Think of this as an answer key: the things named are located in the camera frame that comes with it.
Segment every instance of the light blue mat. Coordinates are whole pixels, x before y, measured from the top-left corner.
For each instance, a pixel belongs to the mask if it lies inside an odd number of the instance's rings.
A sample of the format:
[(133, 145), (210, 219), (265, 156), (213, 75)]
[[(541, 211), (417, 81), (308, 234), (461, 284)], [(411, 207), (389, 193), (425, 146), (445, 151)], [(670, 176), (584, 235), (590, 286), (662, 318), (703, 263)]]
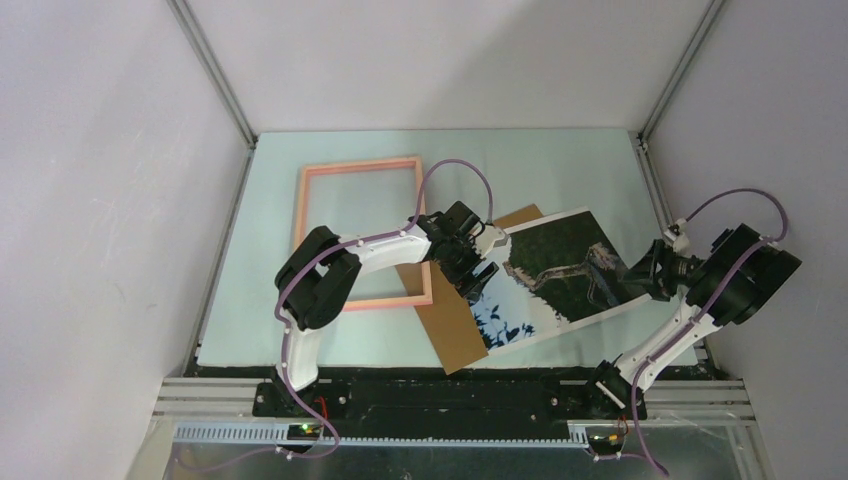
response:
[[(259, 138), (253, 158), (204, 328), (198, 363), (227, 367), (272, 365), (279, 359), (282, 326), (273, 315), (277, 295), (273, 280), (291, 253), (292, 219), (302, 165), (413, 154), (422, 156), (425, 170), (444, 158), (474, 163), (494, 190), (495, 217), (531, 203), (545, 214), (589, 207), (628, 265), (641, 258), (659, 235), (625, 130), (265, 133)], [(339, 211), (352, 212), (359, 204), (365, 208), (371, 200), (368, 190), (379, 188), (380, 185), (348, 185), (344, 196), (337, 196), (335, 188), (327, 195), (339, 198)], [(349, 193), (357, 190), (363, 192), (361, 198)], [(457, 200), (485, 217), (486, 193), (479, 179), (461, 166), (447, 165), (428, 184), (427, 211), (444, 211)], [(387, 221), (402, 224), (412, 213), (409, 205), (404, 200), (385, 205), (385, 215), (362, 215), (355, 223), (360, 226), (359, 231), (342, 232), (329, 226), (336, 233), (375, 233), (382, 231)], [(319, 213), (332, 216), (334, 212)], [(474, 366), (596, 366), (602, 359), (612, 360), (644, 340), (671, 316), (675, 307), (648, 302), (616, 318), (523, 350), (485, 358)], [(413, 308), (343, 313), (327, 327), (319, 363), (440, 366)], [(695, 363), (692, 349), (676, 362)]]

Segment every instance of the purple cable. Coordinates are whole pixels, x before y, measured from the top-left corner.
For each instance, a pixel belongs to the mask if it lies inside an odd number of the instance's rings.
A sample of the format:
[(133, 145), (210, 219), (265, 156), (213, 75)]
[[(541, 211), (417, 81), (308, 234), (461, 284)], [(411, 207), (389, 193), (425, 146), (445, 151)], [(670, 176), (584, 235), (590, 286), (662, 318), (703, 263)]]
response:
[[(719, 284), (716, 286), (715, 291), (713, 291), (713, 294), (710, 295), (710, 298), (704, 304), (704, 307), (701, 308), (701, 310), (695, 315), (694, 318), (690, 319), (690, 322), (677, 335), (672, 337), (671, 340), (666, 342), (662, 346), (662, 348), (660, 348), (657, 351), (656, 357), (662, 357), (678, 341), (680, 341), (681, 339), (686, 337), (686, 335), (688, 335), (689, 332), (691, 332), (692, 329), (695, 328), (695, 325), (700, 323), (700, 321), (704, 317), (704, 315), (707, 314), (707, 312), (710, 310), (710, 308), (712, 308), (713, 304), (715, 304), (715, 302), (718, 300), (718, 297), (721, 296), (722, 292), (724, 292), (724, 289), (727, 288), (727, 284), (730, 283), (730, 280), (733, 279), (733, 276), (736, 275), (736, 273), (739, 271), (739, 269), (742, 268), (742, 265), (748, 260), (748, 258), (751, 255), (754, 254), (754, 252), (756, 252), (760, 248), (768, 245), (772, 241), (780, 241), (780, 240), (783, 240), (786, 237), (786, 233), (789, 231), (789, 217), (786, 215), (786, 210), (783, 208), (783, 205), (781, 205), (781, 203), (777, 200), (777, 198), (775, 198), (770, 193), (765, 192), (763, 190), (756, 189), (756, 188), (736, 188), (736, 189), (733, 189), (733, 190), (728, 190), (726, 192), (720, 193), (720, 194), (710, 198), (706, 202), (704, 202), (700, 207), (696, 208), (694, 212), (692, 212), (688, 217), (686, 217), (686, 221), (688, 222), (689, 220), (695, 218), (695, 216), (697, 214), (699, 214), (701, 212), (701, 210), (704, 209), (704, 207), (713, 203), (714, 201), (718, 200), (719, 198), (722, 198), (722, 197), (725, 197), (727, 195), (731, 195), (731, 194), (734, 194), (734, 193), (742, 193), (742, 192), (756, 193), (758, 195), (762, 195), (762, 196), (766, 197), (767, 199), (771, 200), (771, 202), (777, 208), (778, 213), (780, 214), (780, 221), (782, 223), (780, 235), (778, 235), (774, 239), (772, 239), (771, 237), (763, 237), (758, 242), (756, 242), (753, 245), (751, 245), (750, 247), (748, 247), (748, 249), (745, 250), (745, 252), (742, 255), (740, 255), (739, 258), (733, 263), (733, 265), (730, 267), (730, 270), (728, 270), (727, 273), (724, 275), (724, 278), (721, 279), (721, 282), (719, 282)], [(645, 460), (647, 460), (648, 463), (650, 463), (651, 466), (654, 467), (654, 469), (656, 469), (663, 476), (668, 477), (669, 476), (668, 470), (664, 466), (662, 466), (658, 461), (656, 461), (654, 459), (654, 457), (651, 456), (651, 452), (648, 450), (648, 446), (645, 444), (645, 437), (642, 435), (642, 429), (639, 426), (639, 410), (638, 410), (638, 406), (636, 405), (636, 388), (639, 384), (639, 379), (642, 378), (642, 374), (645, 373), (645, 370), (647, 370), (647, 368), (651, 364), (652, 360), (653, 360), (653, 358), (648, 356), (646, 358), (646, 361), (644, 363), (642, 363), (642, 365), (636, 371), (636, 376), (633, 378), (633, 385), (632, 385), (632, 388), (630, 389), (630, 407), (631, 407), (632, 414), (633, 414), (633, 429), (636, 431), (636, 436), (639, 437), (639, 443), (642, 445), (642, 452), (645, 454), (645, 457), (644, 457)]]
[[(644, 455), (639, 455), (638, 453), (622, 453), (620, 456), (619, 455), (598, 455), (597, 453), (595, 453), (595, 451), (592, 449), (592, 447), (589, 447), (588, 449), (583, 450), (583, 451), (586, 452), (586, 454), (589, 455), (590, 457), (596, 458), (597, 459), (596, 461), (600, 461), (600, 460), (621, 460), (622, 458), (638, 458), (639, 460), (644, 460), (646, 462), (648, 461), (647, 457), (645, 457)], [(666, 470), (665, 467), (660, 465), (660, 468), (662, 468), (662, 472), (664, 473), (665, 476), (669, 475), (668, 470)]]
[[(493, 214), (493, 211), (494, 211), (494, 199), (493, 199), (493, 196), (492, 196), (492, 187), (489, 185), (489, 181), (486, 180), (486, 177), (485, 177), (485, 175), (483, 175), (483, 172), (481, 172), (480, 169), (478, 169), (477, 167), (472, 165), (470, 162), (467, 162), (467, 161), (461, 160), (461, 159), (450, 158), (450, 159), (442, 160), (442, 161), (436, 163), (429, 170), (427, 170), (427, 173), (424, 175), (424, 178), (421, 180), (421, 187), (418, 190), (418, 200), (417, 200), (416, 205), (415, 205), (415, 215), (413, 215), (412, 219), (409, 221), (409, 223), (406, 226), (404, 226), (401, 229), (401, 231), (408, 232), (409, 230), (412, 230), (412, 228), (418, 222), (418, 218), (421, 216), (421, 204), (424, 201), (424, 187), (427, 184), (427, 181), (430, 179), (430, 176), (433, 174), (433, 172), (437, 168), (441, 167), (442, 165), (448, 164), (448, 163), (457, 163), (457, 164), (464, 165), (464, 166), (470, 168), (483, 181), (483, 185), (486, 187), (486, 193), (489, 196), (489, 211), (488, 211), (489, 217), (488, 217), (488, 220), (487, 220), (486, 223), (492, 223), (492, 214)], [(373, 242), (373, 241), (376, 241), (376, 240), (383, 240), (383, 239), (387, 239), (387, 238), (396, 237), (398, 235), (400, 235), (400, 231), (392, 231), (392, 232), (386, 232), (386, 233), (381, 233), (381, 234), (377, 234), (377, 235), (371, 235), (371, 236), (368, 236), (368, 237), (358, 238), (358, 239), (355, 239), (355, 240), (350, 240), (348, 242), (339, 243), (338, 245), (336, 245), (334, 247), (331, 247), (331, 248), (328, 248), (327, 250), (324, 250), (323, 252), (318, 254), (315, 258), (313, 258), (309, 263), (307, 263), (306, 266), (304, 266), (299, 272), (297, 272), (297, 274), (294, 276), (294, 278), (292, 278), (292, 281), (289, 282), (289, 284), (286, 286), (286, 288), (283, 289), (283, 291), (280, 293), (279, 298), (277, 299), (277, 305), (274, 308), (274, 316), (277, 318), (277, 320), (283, 322), (283, 325), (285, 325), (286, 331), (290, 331), (291, 328), (297, 328), (296, 326), (292, 327), (292, 321), (290, 319), (286, 318), (281, 312), (283, 311), (283, 304), (285, 303), (288, 296), (291, 294), (294, 287), (298, 284), (298, 282), (300, 282), (303, 279), (304, 276), (306, 276), (306, 274), (310, 270), (315, 268), (315, 266), (318, 265), (318, 263), (321, 260), (328, 257), (329, 255), (332, 255), (333, 253), (335, 253), (335, 252), (337, 252), (341, 249), (353, 247), (353, 246), (357, 245), (360, 241), (361, 242)], [(283, 335), (282, 347), (280, 349), (280, 357), (281, 357), (283, 363), (286, 362), (286, 356), (287, 356), (288, 351), (289, 351), (290, 338), (291, 338), (291, 335), (286, 335), (286, 334)], [(187, 465), (184, 465), (179, 460), (179, 457), (177, 457), (177, 464), (180, 465), (181, 467), (186, 468), (187, 470), (191, 470), (193, 472), (209, 473), (209, 472), (214, 472), (214, 471), (229, 467), (231, 465), (234, 465), (234, 464), (244, 460), (245, 458), (252, 457), (253, 455), (256, 455), (256, 454), (259, 454), (259, 453), (285, 451), (287, 458), (321, 458), (321, 457), (326, 457), (327, 455), (330, 455), (331, 453), (335, 452), (336, 449), (339, 448), (339, 444), (341, 443), (341, 437), (339, 437), (339, 432), (336, 431), (336, 428), (333, 426), (332, 423), (330, 423), (329, 420), (327, 420), (326, 418), (321, 416), (318, 412), (316, 412), (311, 407), (309, 407), (309, 405), (307, 405), (306, 402), (304, 402), (303, 399), (300, 398), (300, 395), (297, 394), (297, 391), (292, 386), (291, 380), (289, 380), (288, 374), (286, 373), (285, 369), (283, 369), (282, 380), (283, 380), (283, 384), (286, 386), (286, 390), (289, 392), (289, 395), (291, 395), (291, 397), (294, 399), (294, 401), (298, 405), (300, 405), (300, 407), (304, 411), (306, 411), (306, 413), (312, 415), (315, 419), (317, 419), (319, 422), (321, 422), (321, 425), (326, 427), (333, 434), (333, 446), (329, 450), (321, 452), (321, 453), (309, 454), (309, 453), (293, 452), (291, 450), (286, 450), (286, 449), (283, 449), (282, 447), (276, 447), (276, 446), (275, 447), (262, 447), (262, 448), (257, 448), (255, 450), (251, 450), (247, 453), (239, 455), (238, 457), (235, 457), (231, 460), (228, 460), (224, 463), (221, 463), (219, 465), (215, 465), (215, 466), (212, 466), (212, 467), (206, 467), (206, 468), (188, 467)]]

